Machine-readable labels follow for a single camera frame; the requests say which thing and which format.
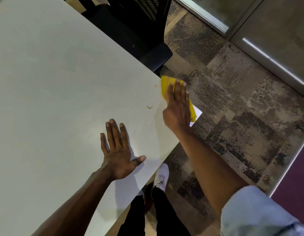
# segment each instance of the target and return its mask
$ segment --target patterned carpet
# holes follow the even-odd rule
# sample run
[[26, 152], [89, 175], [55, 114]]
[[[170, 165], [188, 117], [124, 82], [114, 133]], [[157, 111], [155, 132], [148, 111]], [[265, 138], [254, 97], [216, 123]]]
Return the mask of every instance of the patterned carpet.
[[[67, 2], [83, 10], [76, 0]], [[174, 1], [165, 43], [173, 57], [161, 75], [188, 84], [193, 104], [203, 111], [193, 126], [197, 135], [248, 183], [270, 190], [304, 137], [304, 98]], [[166, 163], [166, 194], [191, 235], [219, 235], [219, 223], [180, 144]], [[155, 229], [152, 208], [146, 235], [156, 235]], [[115, 226], [109, 235], [117, 231]]]

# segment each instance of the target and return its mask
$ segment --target hand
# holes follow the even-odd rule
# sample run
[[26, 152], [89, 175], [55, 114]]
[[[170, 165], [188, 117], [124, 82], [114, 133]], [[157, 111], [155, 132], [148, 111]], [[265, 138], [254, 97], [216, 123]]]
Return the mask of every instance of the hand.
[[189, 93], [184, 82], [180, 90], [180, 82], [177, 80], [175, 89], [171, 83], [167, 88], [167, 108], [163, 111], [165, 125], [175, 134], [182, 128], [188, 128], [190, 124]]
[[110, 119], [110, 122], [106, 123], [110, 150], [107, 149], [105, 134], [101, 133], [101, 148], [104, 153], [102, 167], [107, 167], [110, 170], [113, 180], [125, 178], [146, 159], [145, 156], [139, 156], [130, 161], [131, 152], [126, 128], [123, 123], [120, 123], [119, 127], [121, 137], [114, 119]]

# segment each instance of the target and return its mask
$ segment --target chair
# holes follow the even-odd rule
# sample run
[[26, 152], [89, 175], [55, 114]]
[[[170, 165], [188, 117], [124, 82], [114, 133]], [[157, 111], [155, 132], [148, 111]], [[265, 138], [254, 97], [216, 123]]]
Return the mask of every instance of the chair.
[[97, 6], [79, 1], [84, 17], [154, 73], [173, 55], [164, 43], [171, 0], [108, 0], [110, 5]]

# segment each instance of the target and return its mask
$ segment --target chair backrest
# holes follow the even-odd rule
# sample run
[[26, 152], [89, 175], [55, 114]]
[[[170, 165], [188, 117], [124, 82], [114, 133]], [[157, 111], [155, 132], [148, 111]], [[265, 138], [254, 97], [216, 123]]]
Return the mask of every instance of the chair backrest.
[[108, 0], [114, 15], [151, 47], [164, 41], [172, 0]]

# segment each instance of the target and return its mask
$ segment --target purple panel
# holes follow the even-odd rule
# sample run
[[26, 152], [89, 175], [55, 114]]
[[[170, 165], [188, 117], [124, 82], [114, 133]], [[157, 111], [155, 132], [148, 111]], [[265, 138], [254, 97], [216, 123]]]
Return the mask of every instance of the purple panel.
[[304, 224], [304, 147], [271, 198]]

